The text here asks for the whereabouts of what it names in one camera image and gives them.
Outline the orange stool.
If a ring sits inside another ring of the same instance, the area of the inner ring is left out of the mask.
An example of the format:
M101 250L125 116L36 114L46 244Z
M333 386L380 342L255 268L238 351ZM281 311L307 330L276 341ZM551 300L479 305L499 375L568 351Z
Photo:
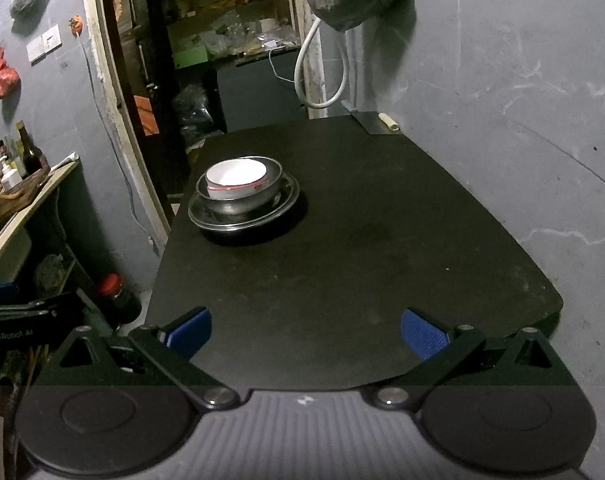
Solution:
M150 99L146 98L146 96L138 96L137 94L133 97L144 134L146 136L155 136L155 134L159 133L159 127Z

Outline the deep steel bowl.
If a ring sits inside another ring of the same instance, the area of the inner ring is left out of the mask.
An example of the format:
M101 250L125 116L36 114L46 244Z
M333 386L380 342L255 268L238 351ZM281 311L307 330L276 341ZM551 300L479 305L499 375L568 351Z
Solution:
M195 196L214 214L247 214L275 198L284 170L267 156L225 159L210 166L197 180Z

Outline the large steel plate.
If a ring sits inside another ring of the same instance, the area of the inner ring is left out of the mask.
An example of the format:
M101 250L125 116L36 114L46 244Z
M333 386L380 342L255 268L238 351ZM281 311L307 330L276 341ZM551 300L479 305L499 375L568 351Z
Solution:
M298 181L289 174L281 177L278 193L264 204L247 214L230 216L217 214L205 206L203 198L194 194L188 203L188 218L199 228L215 233L235 233L246 231L280 219L295 205L300 196Z

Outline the red plastic bag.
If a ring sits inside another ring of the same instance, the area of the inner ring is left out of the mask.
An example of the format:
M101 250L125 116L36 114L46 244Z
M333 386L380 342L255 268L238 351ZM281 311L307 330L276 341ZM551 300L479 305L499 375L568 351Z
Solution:
M18 71L8 65L5 51L0 47L0 101L5 99L19 83Z

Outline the black cleaver knife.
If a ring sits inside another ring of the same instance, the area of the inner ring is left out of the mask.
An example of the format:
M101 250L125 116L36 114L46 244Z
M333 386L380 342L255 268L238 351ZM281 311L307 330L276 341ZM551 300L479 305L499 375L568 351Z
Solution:
M362 112L348 100L342 100L341 105L370 136L399 136L401 134L397 122L384 113Z

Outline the green box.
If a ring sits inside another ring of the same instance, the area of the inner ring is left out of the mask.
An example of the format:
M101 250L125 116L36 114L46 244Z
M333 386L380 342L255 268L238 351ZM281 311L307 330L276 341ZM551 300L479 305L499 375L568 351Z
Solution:
M173 53L173 63L177 70L207 62L208 51L203 44Z

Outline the white wall switch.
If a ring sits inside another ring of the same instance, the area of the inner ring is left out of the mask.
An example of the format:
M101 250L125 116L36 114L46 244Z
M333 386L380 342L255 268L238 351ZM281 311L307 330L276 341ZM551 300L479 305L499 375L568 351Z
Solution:
M58 49L63 44L60 36L60 26L54 25L42 35L37 36L27 44L26 52L28 62L36 64L41 58Z

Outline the red capped dark jar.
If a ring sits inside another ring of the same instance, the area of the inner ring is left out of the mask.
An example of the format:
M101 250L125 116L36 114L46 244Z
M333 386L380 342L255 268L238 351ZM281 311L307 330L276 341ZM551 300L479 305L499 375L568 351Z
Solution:
M98 286L98 307L114 330L135 321L142 312L140 300L116 273L107 274Z

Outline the grey cabinet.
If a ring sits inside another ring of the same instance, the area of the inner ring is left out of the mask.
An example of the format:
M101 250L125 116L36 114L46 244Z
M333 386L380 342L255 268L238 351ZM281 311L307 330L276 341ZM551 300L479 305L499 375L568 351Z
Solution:
M217 69L226 130L252 129L308 119L294 84L298 51L282 51Z

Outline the dark glass bottle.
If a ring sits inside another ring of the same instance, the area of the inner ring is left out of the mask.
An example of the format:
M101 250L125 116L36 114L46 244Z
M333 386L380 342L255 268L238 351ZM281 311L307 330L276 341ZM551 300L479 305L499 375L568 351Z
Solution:
M19 133L20 142L22 142L22 163L24 164L28 176L35 174L43 169L50 170L50 165L45 154L31 140L24 122L16 122L16 129Z

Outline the wooden side shelf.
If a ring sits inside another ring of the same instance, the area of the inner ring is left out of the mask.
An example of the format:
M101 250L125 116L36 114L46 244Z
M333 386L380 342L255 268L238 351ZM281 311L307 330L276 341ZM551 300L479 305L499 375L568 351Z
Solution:
M48 172L39 170L36 174L18 185L19 190L13 195L0 195L0 200L14 202L13 205L0 205L0 267L4 259L8 263L16 263L18 268L25 261L26 254L20 250L14 255L14 239L22 236L24 225L44 203L44 201L63 180L71 174L80 162L76 152L71 152L66 158Z

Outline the white ceramic bowl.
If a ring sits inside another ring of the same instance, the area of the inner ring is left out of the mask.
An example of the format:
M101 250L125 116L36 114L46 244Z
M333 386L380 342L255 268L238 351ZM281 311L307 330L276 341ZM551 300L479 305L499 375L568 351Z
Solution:
M266 183L267 181L264 179L242 185L220 185L207 182L206 190L208 196L213 200L239 200L261 191Z
M246 188L267 176L267 166L253 158L233 158L217 162L205 174L208 188L231 190Z

